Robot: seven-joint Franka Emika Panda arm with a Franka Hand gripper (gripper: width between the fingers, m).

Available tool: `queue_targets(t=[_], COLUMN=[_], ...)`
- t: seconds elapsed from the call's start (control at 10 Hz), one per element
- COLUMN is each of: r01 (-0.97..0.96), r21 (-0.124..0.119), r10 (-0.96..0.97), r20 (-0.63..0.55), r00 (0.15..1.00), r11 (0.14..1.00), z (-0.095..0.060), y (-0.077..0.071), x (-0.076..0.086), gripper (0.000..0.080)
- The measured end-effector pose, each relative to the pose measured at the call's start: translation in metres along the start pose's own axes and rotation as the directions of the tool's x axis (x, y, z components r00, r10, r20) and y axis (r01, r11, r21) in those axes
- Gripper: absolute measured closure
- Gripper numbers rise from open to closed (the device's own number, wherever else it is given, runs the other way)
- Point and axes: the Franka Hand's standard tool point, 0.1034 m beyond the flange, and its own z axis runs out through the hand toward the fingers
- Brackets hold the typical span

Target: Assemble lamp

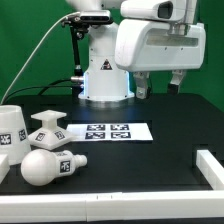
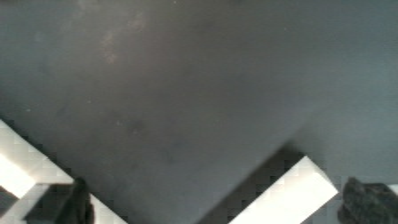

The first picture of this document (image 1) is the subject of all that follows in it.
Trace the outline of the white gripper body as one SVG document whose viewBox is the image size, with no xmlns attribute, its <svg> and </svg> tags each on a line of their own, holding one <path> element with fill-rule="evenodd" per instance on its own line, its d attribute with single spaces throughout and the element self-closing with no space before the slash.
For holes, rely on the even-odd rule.
<svg viewBox="0 0 224 224">
<path fill-rule="evenodd" d="M 130 72 L 198 69 L 205 42 L 202 23 L 190 25 L 186 35 L 175 35 L 169 23 L 125 19 L 118 28 L 115 63 Z"/>
</svg>

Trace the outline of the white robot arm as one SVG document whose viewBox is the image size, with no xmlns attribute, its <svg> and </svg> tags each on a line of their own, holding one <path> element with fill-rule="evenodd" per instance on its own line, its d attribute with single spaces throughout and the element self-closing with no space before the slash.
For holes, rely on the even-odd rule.
<svg viewBox="0 0 224 224">
<path fill-rule="evenodd" d="M 65 0 L 72 24 L 89 34 L 83 100 L 119 102 L 148 95 L 152 71 L 170 71 L 168 91 L 179 91 L 186 72 L 201 67 L 206 33 L 195 23 L 197 0 Z"/>
</svg>

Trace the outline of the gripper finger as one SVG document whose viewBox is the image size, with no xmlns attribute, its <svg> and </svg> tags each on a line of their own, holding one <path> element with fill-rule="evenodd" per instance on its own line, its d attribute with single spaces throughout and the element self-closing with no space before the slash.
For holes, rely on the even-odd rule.
<svg viewBox="0 0 224 224">
<path fill-rule="evenodd" d="M 134 72 L 133 77 L 136 84 L 136 97 L 146 99 L 149 95 L 149 72 Z"/>
<path fill-rule="evenodd" d="M 169 94 L 178 94 L 185 76 L 186 76 L 185 70 L 173 70 L 172 79 L 168 83 L 167 92 Z"/>
</svg>

